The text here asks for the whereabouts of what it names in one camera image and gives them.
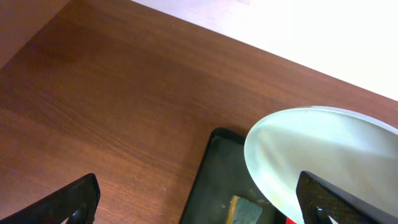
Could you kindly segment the green and yellow sponge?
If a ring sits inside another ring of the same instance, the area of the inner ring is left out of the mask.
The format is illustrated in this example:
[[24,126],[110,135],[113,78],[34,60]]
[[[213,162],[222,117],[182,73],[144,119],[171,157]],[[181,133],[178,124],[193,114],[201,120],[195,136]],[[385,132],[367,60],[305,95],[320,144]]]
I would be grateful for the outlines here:
[[234,195],[229,206],[226,224],[256,224],[261,213],[260,206]]

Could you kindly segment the light green plate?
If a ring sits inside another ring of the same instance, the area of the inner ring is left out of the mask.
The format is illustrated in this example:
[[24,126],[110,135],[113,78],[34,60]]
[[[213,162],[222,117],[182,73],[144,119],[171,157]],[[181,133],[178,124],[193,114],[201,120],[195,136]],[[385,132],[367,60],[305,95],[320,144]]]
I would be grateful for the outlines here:
[[272,113],[250,129],[244,159],[266,199],[296,223],[303,171],[397,215],[397,129],[370,116],[326,106]]

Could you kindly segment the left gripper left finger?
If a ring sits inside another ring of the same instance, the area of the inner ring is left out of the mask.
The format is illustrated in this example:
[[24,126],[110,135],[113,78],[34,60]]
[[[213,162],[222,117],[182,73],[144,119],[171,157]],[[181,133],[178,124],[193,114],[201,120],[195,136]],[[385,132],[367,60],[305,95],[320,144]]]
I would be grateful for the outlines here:
[[100,200],[96,176],[89,173],[1,220],[10,223],[93,224]]

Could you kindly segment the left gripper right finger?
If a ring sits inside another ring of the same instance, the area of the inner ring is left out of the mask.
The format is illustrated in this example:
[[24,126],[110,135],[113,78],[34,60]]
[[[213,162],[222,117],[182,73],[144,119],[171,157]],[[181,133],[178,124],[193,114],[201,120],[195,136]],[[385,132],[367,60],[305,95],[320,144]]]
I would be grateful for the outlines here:
[[397,217],[308,171],[300,173],[296,196],[305,224],[397,223]]

